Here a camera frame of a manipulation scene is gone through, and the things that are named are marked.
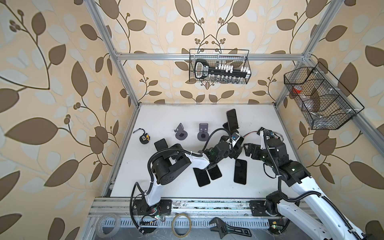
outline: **brown leaf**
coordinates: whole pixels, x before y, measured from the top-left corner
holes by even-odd
[[[336,147],[336,138],[327,138],[319,145],[319,152],[328,156],[333,153]]]
[[[119,6],[115,0],[99,0],[99,4],[108,17],[112,19],[118,18]]]
[[[377,130],[384,136],[384,124],[380,125]]]
[[[239,27],[237,26],[236,23],[228,23],[227,31],[228,31],[229,34],[231,34],[233,36],[236,36],[236,35],[240,34],[240,29],[239,29]]]
[[[216,96],[216,95],[211,95],[211,94],[209,94],[209,95],[208,95],[208,98],[209,98],[209,100],[210,100],[212,103],[216,103],[216,102],[217,102],[217,96]]]
[[[116,136],[119,130],[119,120],[116,120],[115,125],[113,126],[112,134],[113,136]]]
[[[45,31],[46,23],[41,12],[36,13],[32,18],[32,29],[36,35],[40,35]]]
[[[95,169],[93,170],[93,173],[92,173],[92,176],[91,176],[91,180],[89,182],[93,182],[96,180],[96,178],[100,175],[100,172],[101,172],[101,169],[103,168],[103,165],[101,164],[101,162],[99,162]]]
[[[48,240],[59,240],[63,236],[64,230],[64,220],[59,217],[55,217],[48,232]]]
[[[313,25],[310,37],[312,37],[312,35],[313,35],[314,31],[316,30],[317,26],[318,26],[317,24]]]
[[[165,99],[159,99],[159,100],[154,101],[154,103],[156,103],[156,104],[165,104],[166,100]]]
[[[121,95],[123,98],[126,98],[126,97],[127,97],[127,90],[125,90],[125,88],[121,89],[121,90],[120,90],[120,95]]]
[[[20,171],[10,173],[0,179],[0,201],[9,194],[20,177]]]
[[[254,99],[249,99],[248,104],[259,104],[260,102]]]
[[[229,98],[235,93],[234,90],[225,91],[221,94],[221,98]]]
[[[186,0],[175,0],[176,10],[183,17],[191,15],[191,5]]]
[[[380,222],[372,220],[365,225],[365,233],[372,234],[376,239],[384,239],[384,230]]]
[[[281,64],[279,64],[278,66],[275,67],[275,69],[272,71],[272,74],[275,75],[275,74],[278,73],[280,70],[281,70]]]
[[[331,28],[331,30],[329,30],[329,32],[325,36],[325,40],[327,40],[328,42],[336,41],[337,39],[341,38],[341,36],[345,33],[346,30],[346,26],[334,26],[333,28]]]
[[[95,71],[98,73],[101,71],[101,69],[103,68],[103,65],[104,65],[104,58],[103,57],[99,57],[97,60],[96,60],[96,64],[95,64]]]
[[[106,25],[105,26],[107,28],[107,31],[108,31],[108,34],[109,34],[109,37],[112,38],[112,31],[111,31],[111,27],[109,25]]]
[[[349,63],[348,66],[344,69],[343,73],[340,76],[338,88],[346,95],[349,96],[358,85],[359,75],[352,63]]]
[[[299,130],[303,137],[307,136],[307,128],[304,126],[304,124],[301,121],[299,123]]]
[[[79,162],[71,159],[60,165],[44,183],[46,187],[57,187],[68,181],[79,167]]]
[[[104,112],[108,112],[109,107],[111,106],[111,94],[109,93],[108,87],[106,86],[103,92],[103,99],[101,102]]]
[[[327,0],[310,0],[305,10],[305,15],[308,18],[313,18],[323,10],[326,4]]]
[[[238,0],[237,2],[235,2],[235,4],[233,5],[233,8],[232,8],[232,14],[235,16],[235,17],[240,17],[241,15],[243,15],[245,13],[245,11],[248,9],[248,6],[249,6],[249,3],[251,1],[250,0]]]
[[[258,80],[257,83],[262,86],[266,86],[266,81],[264,80]]]
[[[59,65],[65,57],[66,47],[65,44],[51,48],[48,53],[49,60],[53,65]]]
[[[12,227],[19,219],[21,214],[8,214],[0,217],[0,234],[7,231]]]
[[[141,31],[147,24],[144,20],[134,19],[128,22],[128,28],[132,31]]]
[[[328,138],[329,130],[316,130],[313,134],[313,143],[320,145]]]
[[[15,125],[5,136],[18,142],[41,145],[50,141],[57,131],[57,126],[48,119],[30,118]]]
[[[191,79],[187,80],[185,83],[187,83],[187,84],[195,84],[196,83],[196,79],[191,78]]]
[[[190,92],[188,92],[188,91],[183,91],[183,90],[181,90],[181,91],[180,91],[180,94],[181,94],[183,97],[185,97],[185,98],[193,98],[192,93],[190,93]]]
[[[102,142],[106,143],[108,141],[108,132],[104,127],[98,126],[95,127],[96,137]]]
[[[107,59],[107,67],[109,74],[112,76],[112,61],[109,58]]]
[[[194,23],[186,23],[183,27],[183,30],[181,30],[181,35],[188,36],[191,35],[195,30],[195,24]]]
[[[284,50],[279,50],[279,51],[275,51],[271,54],[285,54],[285,51]]]
[[[252,92],[254,95],[257,95],[257,96],[264,96],[266,94],[265,91],[256,91],[256,92]]]
[[[320,69],[323,70],[324,73],[328,73],[328,63],[327,63],[327,61],[325,59],[323,59],[323,58],[319,58],[317,60],[317,62],[320,63],[319,64]]]
[[[151,96],[157,96],[157,95],[160,95],[161,92],[159,92],[159,91],[149,91],[148,94],[151,95]]]
[[[384,65],[384,50],[372,46],[365,47],[365,57],[375,67]]]
[[[74,89],[80,96],[83,97],[88,90],[88,80],[79,62],[76,62],[74,64],[72,68],[71,78]]]
[[[0,89],[0,113],[10,109],[19,101],[19,93],[10,88]]]
[[[277,20],[276,24],[280,30],[289,31],[295,27],[296,22],[293,19],[286,18],[286,19]]]
[[[97,33],[95,29],[89,25],[89,24],[83,24],[80,26],[81,30],[83,31],[83,34],[89,38],[90,40],[96,40],[97,39]]]
[[[153,80],[153,81],[150,81],[150,82],[148,83],[148,85],[150,85],[150,86],[155,86],[157,83],[158,83],[157,80]]]
[[[232,49],[228,54],[237,54],[237,48]]]
[[[287,108],[287,106],[288,106],[288,98],[287,97],[284,98],[283,104],[284,104],[284,107]]]
[[[359,179],[362,183],[376,188],[384,190],[384,178],[376,170],[371,168],[362,162],[352,162],[349,168],[353,175]]]
[[[196,97],[196,102],[201,103],[202,101],[204,101],[204,98],[205,98],[205,94],[198,95]]]
[[[325,166],[324,164],[321,164],[320,165],[320,172],[321,174],[323,175],[323,177],[330,183],[332,184],[335,184],[335,181],[333,180],[333,177],[332,177],[332,174],[331,172],[329,171],[329,169],[327,168],[327,166]]]
[[[75,240],[79,229],[80,227],[73,229],[70,233],[68,233],[64,240]]]
[[[142,67],[140,67],[140,65],[136,64],[136,70],[141,74],[141,75],[144,75],[145,72],[144,72],[144,69]]]
[[[97,137],[89,137],[89,145],[95,154],[100,154],[104,150],[103,143]]]
[[[351,6],[354,6],[356,5],[356,0],[345,0],[344,1],[344,4],[351,7]]]
[[[180,68],[183,71],[188,71],[189,70],[189,66],[185,62],[175,62],[175,64],[176,64],[176,66],[178,68]]]

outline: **black wire basket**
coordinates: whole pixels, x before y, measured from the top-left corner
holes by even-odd
[[[248,53],[249,50],[237,49],[190,49],[189,79],[202,83],[247,84],[252,75]]]
[[[334,87],[325,77],[337,80]],[[284,74],[284,84],[312,130],[336,130],[364,109],[361,102],[321,62]]]

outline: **smartphone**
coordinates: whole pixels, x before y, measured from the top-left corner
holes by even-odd
[[[207,170],[201,170],[194,167],[193,171],[195,172],[197,184],[199,185],[199,187],[203,187],[211,183],[208,177]]]
[[[218,165],[216,165],[214,168],[209,169],[208,173],[209,173],[209,176],[211,177],[211,180],[216,180],[222,177],[222,174]]]
[[[230,132],[239,128],[235,109],[231,109],[227,111],[227,121],[228,121],[228,128]]]
[[[236,159],[235,161],[235,175],[233,181],[240,184],[247,184],[247,161]]]

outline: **wire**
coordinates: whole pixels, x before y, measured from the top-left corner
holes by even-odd
[[[225,129],[225,128],[218,128],[218,129],[216,129],[215,131],[213,131],[213,132],[211,133],[211,135],[209,135],[208,140],[205,142],[205,145],[204,145],[202,151],[204,151],[205,148],[207,147],[208,142],[209,142],[209,140],[211,139],[212,135],[213,135],[215,132],[219,131],[219,130],[223,130],[223,131],[226,131],[226,132],[228,133],[229,142],[230,142],[230,145],[231,145],[231,152],[232,152],[232,150],[233,150],[233,146],[232,146],[231,132],[230,132],[228,129]]]
[[[142,128],[139,128],[139,129],[137,129],[137,130],[133,131],[133,133],[135,133],[135,132],[137,132],[137,131],[139,131],[139,130],[143,130],[143,131],[144,131],[144,133],[145,133],[145,130],[144,130],[144,129],[142,129]]]
[[[272,178],[272,179],[274,179],[274,178],[276,178],[276,176],[275,177],[271,177],[271,176],[269,176],[268,174],[267,174],[267,172],[265,171],[265,163],[263,163],[263,168],[264,168],[264,173],[265,173],[265,175],[267,175],[268,177],[270,177],[270,178]]]

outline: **leaf pattern wallpaper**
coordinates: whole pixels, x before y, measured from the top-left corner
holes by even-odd
[[[384,1],[346,0],[312,57],[365,106],[384,134]],[[291,96],[280,112],[304,165],[330,199],[361,229],[384,239],[384,158],[349,121],[339,130],[309,130]]]
[[[0,238],[73,240],[134,109],[85,4],[0,14]]]

